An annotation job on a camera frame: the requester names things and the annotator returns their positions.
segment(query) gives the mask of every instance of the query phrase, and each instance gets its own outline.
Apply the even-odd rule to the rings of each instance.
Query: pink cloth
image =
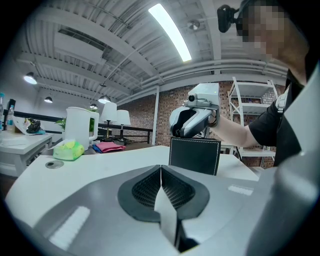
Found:
[[[102,151],[102,152],[109,152],[109,151],[115,151],[115,150],[124,150],[126,146],[117,145],[113,142],[101,142],[99,144],[96,144],[96,146]]]

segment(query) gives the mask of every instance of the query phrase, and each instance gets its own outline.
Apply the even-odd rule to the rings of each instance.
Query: blue cloth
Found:
[[[102,153],[100,148],[98,148],[95,144],[92,145],[92,148],[94,149],[95,152]]]

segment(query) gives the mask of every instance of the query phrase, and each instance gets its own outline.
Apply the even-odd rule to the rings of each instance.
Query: white kettle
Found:
[[[94,119],[93,136],[89,137],[90,118]],[[80,107],[66,109],[65,140],[76,140],[84,150],[89,148],[89,142],[98,137],[99,113]]]

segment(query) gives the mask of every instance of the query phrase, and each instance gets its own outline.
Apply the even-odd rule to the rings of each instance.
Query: black box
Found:
[[[171,137],[169,165],[217,175],[221,141],[208,138]]]

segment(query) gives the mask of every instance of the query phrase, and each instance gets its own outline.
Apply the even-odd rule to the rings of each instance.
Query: fluorescent light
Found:
[[[190,61],[191,55],[185,43],[185,40],[183,39],[176,24],[167,13],[167,11],[163,8],[163,6],[158,3],[149,9],[149,13],[151,13],[151,15],[159,22],[161,27],[168,34],[175,48],[179,52],[182,60],[184,62]]]

